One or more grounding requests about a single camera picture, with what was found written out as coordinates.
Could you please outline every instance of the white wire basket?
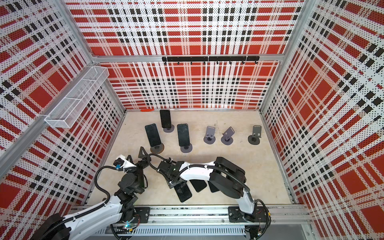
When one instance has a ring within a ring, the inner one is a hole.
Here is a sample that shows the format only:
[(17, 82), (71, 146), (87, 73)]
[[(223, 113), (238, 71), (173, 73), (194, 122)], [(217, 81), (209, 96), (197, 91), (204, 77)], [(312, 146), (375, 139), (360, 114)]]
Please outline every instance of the white wire basket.
[(71, 128), (108, 76), (106, 67), (92, 66), (48, 114), (45, 121), (51, 127)]

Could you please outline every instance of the round stand base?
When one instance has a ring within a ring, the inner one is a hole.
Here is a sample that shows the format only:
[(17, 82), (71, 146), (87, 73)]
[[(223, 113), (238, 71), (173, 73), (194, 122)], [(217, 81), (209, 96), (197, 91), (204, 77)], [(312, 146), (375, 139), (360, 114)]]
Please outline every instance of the round stand base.
[(163, 131), (164, 132), (173, 132), (174, 129), (175, 129), (175, 126), (172, 124), (171, 128), (163, 128)]
[(160, 154), (162, 151), (164, 151), (164, 144), (151, 147), (151, 153), (153, 154)]
[(192, 151), (192, 144), (189, 144), (189, 146), (187, 147), (187, 149), (185, 149), (186, 147), (180, 147), (180, 150), (181, 152), (183, 153), (189, 153), (190, 151)]
[(213, 138), (211, 138), (211, 137), (205, 137), (205, 138), (204, 138), (204, 142), (205, 142), (206, 144), (212, 144), (212, 143), (214, 143), (215, 141), (216, 141), (215, 136), (214, 136)]
[(260, 138), (250, 135), (248, 136), (248, 142), (252, 145), (258, 145), (260, 143)]
[(224, 143), (225, 145), (231, 145), (233, 143), (233, 138), (230, 138), (228, 141), (226, 141), (225, 137), (222, 136), (221, 142)]

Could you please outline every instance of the black smartphone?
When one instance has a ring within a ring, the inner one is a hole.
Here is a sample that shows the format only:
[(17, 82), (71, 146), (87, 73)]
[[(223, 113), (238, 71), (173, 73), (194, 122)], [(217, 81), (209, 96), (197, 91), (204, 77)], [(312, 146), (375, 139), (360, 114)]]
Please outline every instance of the black smartphone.
[(151, 147), (161, 144), (159, 132), (157, 131), (157, 127), (155, 123), (145, 126), (145, 131), (147, 132), (149, 145)]
[(180, 199), (180, 202), (185, 202), (192, 197), (192, 193), (191, 190), (189, 190), (187, 182), (177, 184), (174, 189)]
[(179, 137), (179, 146), (180, 147), (186, 147), (190, 145), (189, 142), (189, 130), (188, 130), (188, 124), (178, 124), (177, 125), (177, 135)]
[(170, 111), (169, 110), (160, 110), (160, 119), (162, 128), (171, 128), (172, 124), (170, 122)]

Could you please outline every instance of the red plaid pattern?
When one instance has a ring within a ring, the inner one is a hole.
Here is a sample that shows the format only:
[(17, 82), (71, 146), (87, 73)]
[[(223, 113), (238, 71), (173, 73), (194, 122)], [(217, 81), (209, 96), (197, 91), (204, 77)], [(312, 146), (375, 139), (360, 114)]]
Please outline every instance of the red plaid pattern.
[(384, 238), (383, 1), (319, 1), (265, 117), (324, 239)]
[(66, 0), (97, 56), (283, 53), (303, 2)]
[(277, 61), (105, 63), (127, 109), (258, 109)]
[(0, 155), (88, 64), (50, 3), (0, 6)]
[[(88, 64), (53, 1), (0, 4), (0, 154)], [(0, 239), (81, 204), (121, 115), (100, 88), (71, 129), (46, 128), (0, 181)]]

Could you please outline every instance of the beige floor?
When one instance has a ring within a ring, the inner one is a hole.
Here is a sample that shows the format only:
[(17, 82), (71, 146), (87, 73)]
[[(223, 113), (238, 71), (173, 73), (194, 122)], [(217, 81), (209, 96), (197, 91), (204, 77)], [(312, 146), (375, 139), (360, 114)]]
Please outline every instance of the beige floor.
[[(258, 111), (172, 111), (172, 124), (175, 130), (165, 133), (161, 128), (160, 113), (153, 112), (128, 112), (124, 123), (117, 135), (112, 150), (105, 165), (112, 165), (120, 154), (132, 155), (137, 162), (140, 146), (150, 152), (149, 142), (144, 129), (145, 125), (156, 123), (162, 143), (165, 146), (161, 156), (171, 157), (174, 161), (187, 161), (192, 163), (205, 163), (214, 161), (221, 156), (245, 170), (247, 185), (255, 199), (261, 199), (266, 204), (290, 204), (283, 178), (269, 144), (264, 127), (259, 145), (248, 143), (248, 136), (252, 134), (253, 125), (261, 125), (262, 121)], [(193, 150), (190, 153), (180, 151), (176, 125), (188, 123), (190, 142)], [(207, 126), (216, 128), (216, 141), (208, 145), (203, 141)], [(228, 127), (233, 127), (235, 134), (233, 143), (224, 145), (220, 138)], [(160, 160), (152, 158), (152, 164), (158, 166)], [(235, 199), (229, 198), (221, 192), (211, 193), (209, 187), (197, 193), (188, 182), (192, 197), (180, 203), (174, 189), (169, 189), (165, 179), (151, 167), (144, 169), (148, 178), (149, 187), (143, 194), (137, 194), (135, 205), (219, 205), (236, 204)], [(111, 194), (119, 189), (117, 183), (124, 173), (111, 169), (104, 169), (98, 179), (101, 187)], [(87, 205), (101, 202), (105, 194), (93, 190)]]

